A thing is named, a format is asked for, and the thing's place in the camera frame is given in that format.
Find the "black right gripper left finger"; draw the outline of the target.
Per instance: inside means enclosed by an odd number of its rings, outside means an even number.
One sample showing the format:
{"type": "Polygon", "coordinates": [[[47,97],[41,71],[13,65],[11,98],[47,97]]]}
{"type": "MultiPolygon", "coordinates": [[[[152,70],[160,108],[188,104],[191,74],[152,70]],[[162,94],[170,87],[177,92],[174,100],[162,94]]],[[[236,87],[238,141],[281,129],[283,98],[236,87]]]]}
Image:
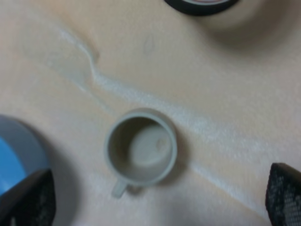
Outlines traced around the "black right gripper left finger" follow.
{"type": "Polygon", "coordinates": [[[2,226],[51,226],[56,213],[52,171],[41,169],[0,196],[2,226]]]}

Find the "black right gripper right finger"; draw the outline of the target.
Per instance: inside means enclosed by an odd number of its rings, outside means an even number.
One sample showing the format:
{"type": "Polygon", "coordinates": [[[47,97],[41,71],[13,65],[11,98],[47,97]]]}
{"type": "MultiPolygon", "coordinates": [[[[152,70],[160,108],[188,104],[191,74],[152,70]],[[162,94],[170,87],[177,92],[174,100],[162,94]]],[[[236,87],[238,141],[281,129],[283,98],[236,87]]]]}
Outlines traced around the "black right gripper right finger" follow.
{"type": "Polygon", "coordinates": [[[301,224],[301,173],[285,163],[273,163],[265,206],[273,226],[301,224]]]}

